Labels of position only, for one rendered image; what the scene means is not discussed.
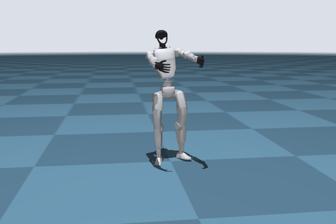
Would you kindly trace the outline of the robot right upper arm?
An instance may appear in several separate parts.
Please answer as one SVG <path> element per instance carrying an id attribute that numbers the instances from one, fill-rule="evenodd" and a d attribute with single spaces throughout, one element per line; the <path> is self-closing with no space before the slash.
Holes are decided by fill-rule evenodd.
<path id="1" fill-rule="evenodd" d="M 147 53 L 146 53 L 146 59 L 148 59 L 148 61 L 149 61 L 150 57 L 152 57 L 152 59 L 155 59 L 156 61 L 158 60 L 157 57 L 154 57 L 154 52 L 151 51 L 151 50 L 148 50 Z"/>

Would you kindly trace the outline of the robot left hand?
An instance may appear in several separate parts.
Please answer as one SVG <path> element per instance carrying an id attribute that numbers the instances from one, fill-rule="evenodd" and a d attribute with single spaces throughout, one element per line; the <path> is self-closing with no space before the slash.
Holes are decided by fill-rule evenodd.
<path id="1" fill-rule="evenodd" d="M 204 65 L 203 63 L 204 63 L 203 55 L 201 55 L 201 57 L 197 57 L 197 64 L 200 65 L 199 68 L 203 67 L 203 65 Z"/>

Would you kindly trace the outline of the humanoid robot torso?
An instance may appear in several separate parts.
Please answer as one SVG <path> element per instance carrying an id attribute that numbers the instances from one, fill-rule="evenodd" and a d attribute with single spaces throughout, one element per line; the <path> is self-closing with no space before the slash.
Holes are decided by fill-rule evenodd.
<path id="1" fill-rule="evenodd" d="M 175 76 L 175 71 L 176 71 L 175 51 L 173 48 L 170 48 L 170 46 L 169 48 L 166 47 L 165 49 L 160 49 L 160 48 L 161 47 L 159 47 L 158 49 L 155 48 L 155 50 L 153 50 L 154 57 L 157 57 L 157 62 L 166 60 L 166 62 L 163 62 L 163 64 L 170 64 L 170 65 L 164 65 L 170 68 L 164 68 L 164 69 L 170 69 L 170 70 L 164 70 L 169 73 L 161 72 L 159 69 L 155 69 L 155 71 L 160 79 L 166 79 L 163 82 L 163 85 L 160 86 L 163 99 L 170 99 L 170 98 L 175 97 L 175 86 L 172 85 L 172 80 L 169 80 L 169 78 L 172 78 Z"/>

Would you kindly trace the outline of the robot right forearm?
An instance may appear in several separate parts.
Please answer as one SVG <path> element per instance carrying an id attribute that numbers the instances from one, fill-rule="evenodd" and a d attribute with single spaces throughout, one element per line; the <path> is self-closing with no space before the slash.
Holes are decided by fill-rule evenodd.
<path id="1" fill-rule="evenodd" d="M 155 63 L 154 62 L 157 62 L 155 59 L 152 59 L 152 57 L 149 58 L 149 64 L 155 68 Z"/>

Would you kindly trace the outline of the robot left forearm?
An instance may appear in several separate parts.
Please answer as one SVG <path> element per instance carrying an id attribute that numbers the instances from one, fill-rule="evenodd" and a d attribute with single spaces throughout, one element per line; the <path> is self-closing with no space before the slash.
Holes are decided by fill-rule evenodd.
<path id="1" fill-rule="evenodd" d="M 198 56 L 195 56 L 193 53 L 190 53 L 187 56 L 188 60 L 193 61 L 193 62 L 197 62 L 197 57 Z"/>

